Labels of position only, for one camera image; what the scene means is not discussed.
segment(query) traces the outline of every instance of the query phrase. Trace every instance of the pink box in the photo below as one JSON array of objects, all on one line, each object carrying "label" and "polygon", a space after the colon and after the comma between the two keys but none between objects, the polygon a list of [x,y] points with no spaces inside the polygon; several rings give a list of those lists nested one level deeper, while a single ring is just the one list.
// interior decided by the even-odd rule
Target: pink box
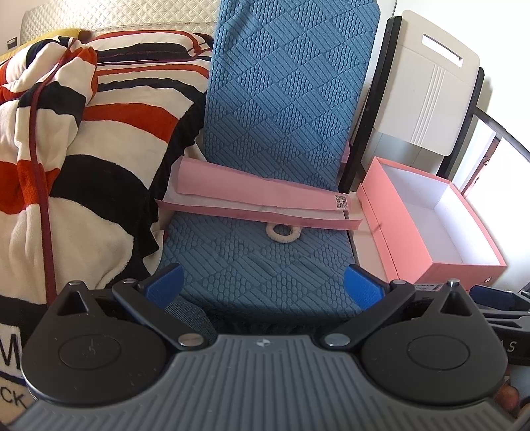
[{"label": "pink box", "polygon": [[448,180],[374,158],[357,195],[388,280],[491,285],[506,263]]}]

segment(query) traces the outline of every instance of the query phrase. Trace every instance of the quilted headboard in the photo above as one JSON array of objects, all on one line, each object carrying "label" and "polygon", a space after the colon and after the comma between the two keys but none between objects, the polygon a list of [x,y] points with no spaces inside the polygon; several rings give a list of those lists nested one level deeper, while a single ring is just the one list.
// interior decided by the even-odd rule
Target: quilted headboard
[{"label": "quilted headboard", "polygon": [[174,29],[212,35],[219,0],[50,0],[22,18],[22,44],[61,28],[109,31]]}]

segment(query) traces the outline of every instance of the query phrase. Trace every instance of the blanket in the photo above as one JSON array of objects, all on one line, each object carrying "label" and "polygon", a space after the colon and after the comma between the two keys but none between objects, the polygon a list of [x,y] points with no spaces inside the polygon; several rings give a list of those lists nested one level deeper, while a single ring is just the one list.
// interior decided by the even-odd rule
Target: blanket
[{"label": "blanket", "polygon": [[212,43],[58,37],[0,65],[0,421],[31,403],[22,348],[69,280],[100,289],[156,270],[155,199],[203,126]]}]

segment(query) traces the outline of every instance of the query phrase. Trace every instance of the white scrunchie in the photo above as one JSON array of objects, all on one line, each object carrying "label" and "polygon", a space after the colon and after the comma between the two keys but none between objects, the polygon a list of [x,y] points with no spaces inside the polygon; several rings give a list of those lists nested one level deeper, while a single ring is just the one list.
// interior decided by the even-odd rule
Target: white scrunchie
[{"label": "white scrunchie", "polygon": [[267,232],[267,236],[272,239],[273,241],[276,241],[277,243],[287,244],[292,243],[293,241],[296,241],[299,239],[300,234],[302,233],[302,228],[299,226],[290,226],[291,233],[289,235],[280,235],[275,232],[274,228],[277,225],[273,223],[267,224],[267,228],[265,231]]}]

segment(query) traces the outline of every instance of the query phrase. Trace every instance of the blue quilted fabric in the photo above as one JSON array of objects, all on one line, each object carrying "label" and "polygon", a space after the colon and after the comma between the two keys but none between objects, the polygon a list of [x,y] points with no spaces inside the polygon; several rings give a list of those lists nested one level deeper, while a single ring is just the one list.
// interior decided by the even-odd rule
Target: blue quilted fabric
[{"label": "blue quilted fabric", "polygon": [[[207,94],[206,158],[336,189],[372,51],[375,0],[222,0]],[[345,318],[353,261],[346,232],[270,240],[263,223],[180,213],[162,264],[185,270],[183,296],[204,310],[263,321]]]}]

